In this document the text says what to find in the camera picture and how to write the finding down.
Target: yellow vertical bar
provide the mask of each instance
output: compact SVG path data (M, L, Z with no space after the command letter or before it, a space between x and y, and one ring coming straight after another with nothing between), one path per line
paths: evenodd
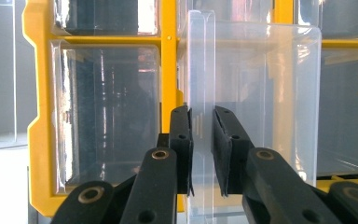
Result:
M161 1L161 129L170 130L176 108L176 1Z
M274 0L273 22L293 23L294 0Z

